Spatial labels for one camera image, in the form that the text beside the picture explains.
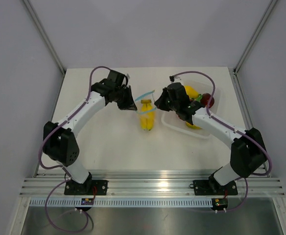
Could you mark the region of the clear zip top bag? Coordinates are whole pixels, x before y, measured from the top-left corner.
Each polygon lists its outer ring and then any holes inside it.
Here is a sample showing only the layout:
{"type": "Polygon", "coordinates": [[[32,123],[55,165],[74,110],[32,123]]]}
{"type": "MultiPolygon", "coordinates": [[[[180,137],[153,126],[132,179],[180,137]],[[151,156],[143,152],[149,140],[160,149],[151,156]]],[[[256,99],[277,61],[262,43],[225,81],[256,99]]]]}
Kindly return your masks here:
{"type": "Polygon", "coordinates": [[[140,120],[140,127],[142,130],[151,131],[154,127],[156,118],[156,106],[154,105],[155,90],[146,92],[137,98],[135,98],[135,104],[137,105],[137,115],[140,120]]]}

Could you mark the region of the yellow banana bunch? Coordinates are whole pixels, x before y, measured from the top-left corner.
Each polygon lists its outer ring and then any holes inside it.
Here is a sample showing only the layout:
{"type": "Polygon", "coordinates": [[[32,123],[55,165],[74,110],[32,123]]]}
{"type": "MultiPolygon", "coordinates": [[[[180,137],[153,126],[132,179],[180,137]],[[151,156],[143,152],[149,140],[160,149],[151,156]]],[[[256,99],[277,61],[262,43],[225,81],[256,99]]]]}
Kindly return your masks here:
{"type": "Polygon", "coordinates": [[[150,131],[154,126],[155,109],[151,99],[142,99],[141,104],[140,125],[143,130],[150,131]]]}

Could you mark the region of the yellow mango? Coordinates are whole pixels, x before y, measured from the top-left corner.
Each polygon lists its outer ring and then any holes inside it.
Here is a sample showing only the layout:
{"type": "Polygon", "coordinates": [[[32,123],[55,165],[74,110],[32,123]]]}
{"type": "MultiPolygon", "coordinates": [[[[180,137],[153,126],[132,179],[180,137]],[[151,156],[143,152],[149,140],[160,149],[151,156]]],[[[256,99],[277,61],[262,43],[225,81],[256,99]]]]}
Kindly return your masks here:
{"type": "Polygon", "coordinates": [[[199,97],[199,92],[196,91],[193,87],[191,86],[184,86],[186,94],[189,96],[189,99],[195,100],[199,97]]]}

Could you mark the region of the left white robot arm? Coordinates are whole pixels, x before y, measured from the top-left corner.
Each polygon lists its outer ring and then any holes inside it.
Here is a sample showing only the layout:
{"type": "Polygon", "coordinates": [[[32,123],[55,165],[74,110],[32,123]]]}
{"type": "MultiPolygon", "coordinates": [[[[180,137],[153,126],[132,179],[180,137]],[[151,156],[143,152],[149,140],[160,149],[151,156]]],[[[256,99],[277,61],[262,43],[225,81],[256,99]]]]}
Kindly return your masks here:
{"type": "Polygon", "coordinates": [[[82,195],[92,190],[92,175],[78,160],[79,146],[76,140],[87,122],[107,104],[115,102],[120,110],[136,111],[128,77],[124,74],[104,78],[91,85],[87,97],[81,104],[59,122],[47,122],[44,126],[43,143],[40,152],[46,154],[61,167],[75,183],[75,189],[82,195]]]}

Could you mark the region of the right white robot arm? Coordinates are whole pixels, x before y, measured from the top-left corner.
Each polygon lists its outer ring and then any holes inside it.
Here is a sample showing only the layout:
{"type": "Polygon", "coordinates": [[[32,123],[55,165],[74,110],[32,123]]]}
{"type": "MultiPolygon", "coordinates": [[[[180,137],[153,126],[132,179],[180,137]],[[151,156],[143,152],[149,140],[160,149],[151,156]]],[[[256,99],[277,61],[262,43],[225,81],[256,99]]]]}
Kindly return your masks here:
{"type": "Polygon", "coordinates": [[[210,132],[229,147],[229,163],[216,170],[207,180],[213,194],[220,194],[227,184],[238,178],[248,178],[267,161],[267,152],[257,129],[236,128],[218,119],[208,106],[190,100],[179,82],[163,88],[155,106],[162,111],[174,111],[181,120],[210,132]]]}

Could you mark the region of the orange green mango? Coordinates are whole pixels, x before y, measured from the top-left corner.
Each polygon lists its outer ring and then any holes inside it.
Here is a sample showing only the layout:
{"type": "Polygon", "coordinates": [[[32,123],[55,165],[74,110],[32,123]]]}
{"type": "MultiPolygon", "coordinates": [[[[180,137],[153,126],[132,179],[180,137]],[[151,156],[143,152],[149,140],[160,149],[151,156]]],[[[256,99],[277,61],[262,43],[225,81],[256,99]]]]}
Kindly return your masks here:
{"type": "Polygon", "coordinates": [[[186,124],[187,127],[191,128],[191,129],[201,130],[201,127],[196,126],[196,125],[194,125],[194,124],[190,124],[190,123],[188,123],[188,122],[185,122],[185,124],[186,124]]]}

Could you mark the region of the dark red apple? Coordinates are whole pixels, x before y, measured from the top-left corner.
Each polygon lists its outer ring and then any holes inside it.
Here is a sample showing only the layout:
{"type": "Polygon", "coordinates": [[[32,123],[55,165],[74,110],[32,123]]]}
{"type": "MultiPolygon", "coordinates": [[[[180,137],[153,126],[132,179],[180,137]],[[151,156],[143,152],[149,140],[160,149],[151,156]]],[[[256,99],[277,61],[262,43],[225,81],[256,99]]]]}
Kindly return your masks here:
{"type": "Polygon", "coordinates": [[[208,105],[208,107],[210,109],[215,104],[215,99],[211,98],[211,94],[204,93],[204,94],[202,94],[202,98],[200,99],[200,103],[205,105],[205,106],[208,105]]]}

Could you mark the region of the small circuit board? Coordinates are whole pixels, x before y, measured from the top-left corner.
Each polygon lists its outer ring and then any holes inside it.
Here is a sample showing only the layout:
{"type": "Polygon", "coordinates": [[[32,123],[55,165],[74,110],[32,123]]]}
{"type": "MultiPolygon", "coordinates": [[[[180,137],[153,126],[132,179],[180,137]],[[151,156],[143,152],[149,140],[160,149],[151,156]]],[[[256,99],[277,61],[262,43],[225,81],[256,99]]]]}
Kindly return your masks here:
{"type": "Polygon", "coordinates": [[[94,199],[93,198],[82,198],[81,199],[81,205],[93,206],[94,205],[94,199]]]}
{"type": "Polygon", "coordinates": [[[212,209],[213,210],[224,210],[228,207],[227,198],[213,198],[212,199],[212,209]]]}

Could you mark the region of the right small circuit board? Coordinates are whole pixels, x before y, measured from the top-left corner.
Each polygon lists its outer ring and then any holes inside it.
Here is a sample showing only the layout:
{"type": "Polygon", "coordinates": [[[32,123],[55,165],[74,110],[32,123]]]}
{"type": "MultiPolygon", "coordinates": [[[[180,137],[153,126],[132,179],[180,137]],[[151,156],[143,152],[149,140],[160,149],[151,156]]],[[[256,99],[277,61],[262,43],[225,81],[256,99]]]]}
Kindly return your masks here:
{"type": "Polygon", "coordinates": [[[224,210],[228,207],[227,198],[213,198],[212,199],[212,209],[213,210],[224,210]]]}

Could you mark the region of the aluminium rail beam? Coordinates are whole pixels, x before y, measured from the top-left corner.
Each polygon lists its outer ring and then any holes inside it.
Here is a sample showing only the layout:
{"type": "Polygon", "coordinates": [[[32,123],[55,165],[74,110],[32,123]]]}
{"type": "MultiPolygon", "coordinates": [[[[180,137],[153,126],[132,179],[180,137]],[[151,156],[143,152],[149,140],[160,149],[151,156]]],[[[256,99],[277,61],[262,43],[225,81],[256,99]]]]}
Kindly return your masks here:
{"type": "MultiPolygon", "coordinates": [[[[207,179],[208,174],[194,170],[159,171],[104,171],[92,170],[95,180],[107,180],[107,197],[115,198],[184,198],[194,197],[190,188],[193,180],[207,179]]],[[[47,172],[39,170],[33,178],[26,178],[22,184],[20,196],[43,197],[64,180],[59,170],[47,172]]],[[[245,182],[236,182],[238,196],[245,192],[248,197],[280,197],[285,191],[279,178],[251,176],[245,182]]]]}

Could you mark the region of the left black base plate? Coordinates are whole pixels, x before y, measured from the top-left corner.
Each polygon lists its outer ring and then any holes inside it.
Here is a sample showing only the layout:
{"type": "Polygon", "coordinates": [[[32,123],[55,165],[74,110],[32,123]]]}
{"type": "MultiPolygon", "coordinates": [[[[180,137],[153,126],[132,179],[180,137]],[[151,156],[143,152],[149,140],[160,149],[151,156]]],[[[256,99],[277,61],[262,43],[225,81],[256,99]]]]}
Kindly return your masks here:
{"type": "Polygon", "coordinates": [[[91,180],[83,184],[79,184],[74,180],[70,180],[65,185],[65,195],[93,195],[103,196],[107,194],[109,181],[107,180],[91,180]]]}

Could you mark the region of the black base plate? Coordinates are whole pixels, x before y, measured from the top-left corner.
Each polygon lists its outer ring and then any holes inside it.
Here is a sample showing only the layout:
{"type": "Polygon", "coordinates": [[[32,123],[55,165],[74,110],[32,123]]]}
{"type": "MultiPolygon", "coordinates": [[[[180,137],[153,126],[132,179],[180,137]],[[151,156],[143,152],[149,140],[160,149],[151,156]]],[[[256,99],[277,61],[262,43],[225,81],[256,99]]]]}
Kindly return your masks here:
{"type": "Polygon", "coordinates": [[[235,181],[221,186],[210,180],[193,180],[189,184],[189,188],[194,190],[196,196],[236,196],[238,195],[237,185],[235,181]]]}
{"type": "Polygon", "coordinates": [[[91,180],[83,184],[79,184],[74,180],[70,180],[65,185],[65,195],[93,195],[103,196],[107,194],[109,181],[107,180],[91,180]]]}

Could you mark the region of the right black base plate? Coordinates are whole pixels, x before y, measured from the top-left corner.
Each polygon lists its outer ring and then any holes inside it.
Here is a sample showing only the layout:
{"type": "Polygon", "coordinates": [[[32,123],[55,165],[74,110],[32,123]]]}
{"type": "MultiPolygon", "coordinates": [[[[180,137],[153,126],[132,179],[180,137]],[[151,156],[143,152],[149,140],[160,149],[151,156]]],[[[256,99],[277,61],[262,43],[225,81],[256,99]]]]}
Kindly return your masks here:
{"type": "Polygon", "coordinates": [[[235,181],[221,186],[210,180],[193,180],[189,184],[189,188],[194,190],[196,196],[236,196],[238,195],[237,185],[235,181]]]}

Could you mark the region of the right aluminium corner post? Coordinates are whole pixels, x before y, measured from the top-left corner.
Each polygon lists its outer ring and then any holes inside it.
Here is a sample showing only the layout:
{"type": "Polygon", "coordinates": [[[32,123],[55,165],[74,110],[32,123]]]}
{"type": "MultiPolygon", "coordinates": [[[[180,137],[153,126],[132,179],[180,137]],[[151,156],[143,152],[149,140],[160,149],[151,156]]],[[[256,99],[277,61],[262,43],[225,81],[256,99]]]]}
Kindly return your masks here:
{"type": "Polygon", "coordinates": [[[233,73],[238,75],[240,69],[242,68],[244,62],[246,61],[247,57],[249,56],[250,52],[252,51],[255,43],[257,42],[258,38],[262,34],[267,22],[269,21],[271,15],[273,14],[276,6],[278,5],[279,0],[270,0],[269,4],[267,5],[266,9],[264,10],[257,26],[255,27],[246,47],[244,48],[238,62],[233,68],[233,73]]]}

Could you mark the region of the left aluminium corner post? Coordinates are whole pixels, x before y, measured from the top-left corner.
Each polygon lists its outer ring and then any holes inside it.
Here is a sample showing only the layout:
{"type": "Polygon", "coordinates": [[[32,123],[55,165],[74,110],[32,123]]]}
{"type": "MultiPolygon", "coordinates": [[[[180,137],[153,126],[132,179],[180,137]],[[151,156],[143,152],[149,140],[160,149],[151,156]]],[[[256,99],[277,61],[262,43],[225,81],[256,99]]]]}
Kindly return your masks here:
{"type": "Polygon", "coordinates": [[[47,47],[51,57],[53,58],[54,62],[56,63],[59,71],[63,76],[66,74],[66,69],[61,62],[52,42],[49,39],[48,34],[46,33],[46,30],[44,29],[44,26],[34,8],[30,0],[22,0],[23,5],[25,6],[25,9],[27,13],[30,15],[31,20],[33,21],[38,33],[40,34],[45,46],[47,47]]]}

